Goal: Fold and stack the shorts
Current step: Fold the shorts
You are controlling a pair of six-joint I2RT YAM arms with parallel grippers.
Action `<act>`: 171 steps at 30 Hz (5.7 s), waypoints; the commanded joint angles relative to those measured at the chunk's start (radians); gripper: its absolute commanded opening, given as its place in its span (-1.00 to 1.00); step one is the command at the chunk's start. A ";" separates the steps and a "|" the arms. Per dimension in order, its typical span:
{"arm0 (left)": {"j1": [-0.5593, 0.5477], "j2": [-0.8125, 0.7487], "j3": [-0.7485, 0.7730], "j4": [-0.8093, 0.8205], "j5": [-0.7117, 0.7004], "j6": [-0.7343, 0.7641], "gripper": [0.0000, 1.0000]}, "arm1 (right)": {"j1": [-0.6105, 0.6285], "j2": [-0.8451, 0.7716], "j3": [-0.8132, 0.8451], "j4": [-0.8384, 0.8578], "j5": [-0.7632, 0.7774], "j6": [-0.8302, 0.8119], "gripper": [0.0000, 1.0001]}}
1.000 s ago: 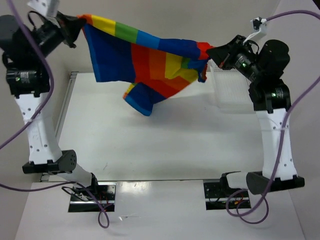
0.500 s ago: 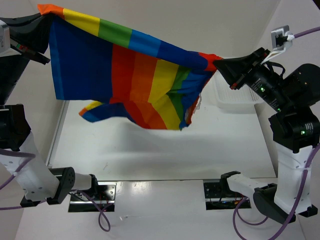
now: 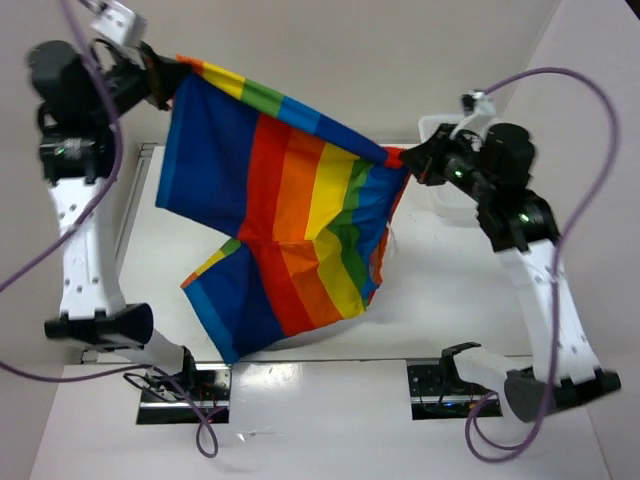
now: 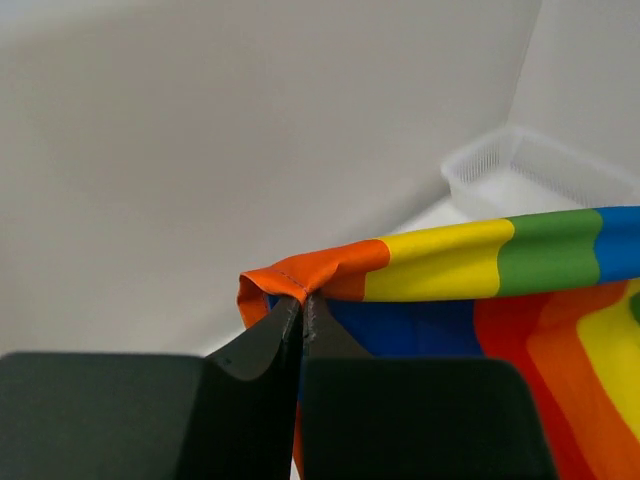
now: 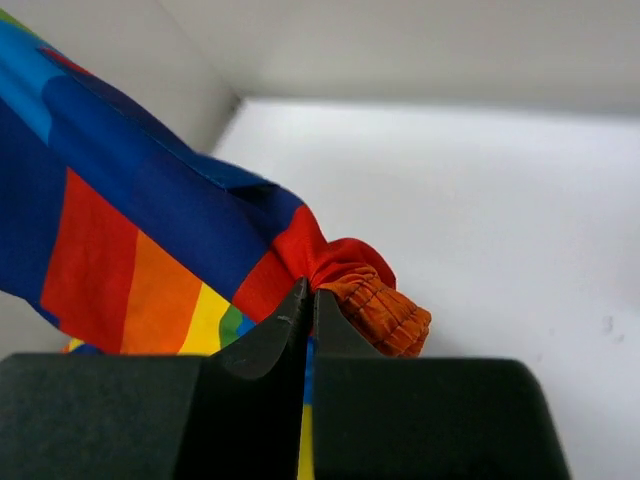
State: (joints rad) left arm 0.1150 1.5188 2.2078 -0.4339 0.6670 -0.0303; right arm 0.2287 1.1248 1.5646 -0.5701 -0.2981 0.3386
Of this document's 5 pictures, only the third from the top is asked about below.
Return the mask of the rainbow striped shorts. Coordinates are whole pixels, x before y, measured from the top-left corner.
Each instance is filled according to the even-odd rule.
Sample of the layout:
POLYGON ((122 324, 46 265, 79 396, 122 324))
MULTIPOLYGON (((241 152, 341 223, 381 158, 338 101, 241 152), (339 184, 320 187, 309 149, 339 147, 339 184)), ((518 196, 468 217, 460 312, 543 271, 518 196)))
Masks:
POLYGON ((181 63, 156 204, 226 236, 182 285, 223 361, 362 315, 409 179, 399 150, 219 66, 181 63))

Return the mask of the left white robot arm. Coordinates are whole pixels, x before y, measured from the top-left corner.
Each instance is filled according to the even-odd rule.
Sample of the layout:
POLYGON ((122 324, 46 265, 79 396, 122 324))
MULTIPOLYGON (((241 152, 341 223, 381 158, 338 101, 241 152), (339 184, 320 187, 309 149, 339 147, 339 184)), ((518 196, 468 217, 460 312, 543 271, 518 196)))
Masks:
POLYGON ((34 47, 27 65, 42 100, 39 157, 64 242, 62 299, 45 335, 158 367, 151 386, 191 398, 200 385, 191 352, 155 329, 148 304, 127 303, 119 284, 110 188, 123 147, 82 57, 52 40, 34 47))

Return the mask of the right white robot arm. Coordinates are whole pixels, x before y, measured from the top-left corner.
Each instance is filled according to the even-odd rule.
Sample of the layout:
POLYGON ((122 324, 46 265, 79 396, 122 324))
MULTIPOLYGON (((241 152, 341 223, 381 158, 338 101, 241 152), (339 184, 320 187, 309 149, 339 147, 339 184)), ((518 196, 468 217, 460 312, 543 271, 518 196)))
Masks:
POLYGON ((523 312, 532 363, 467 342, 444 349, 438 378, 450 393, 477 384, 497 393, 503 414, 533 422, 544 390, 548 414, 580 407, 621 388, 586 338, 566 277, 552 264, 561 235, 548 202, 529 189, 536 156, 529 132, 497 123, 480 137, 442 124, 424 143, 400 153, 416 180, 450 183, 477 204, 477 221, 511 279, 523 312))

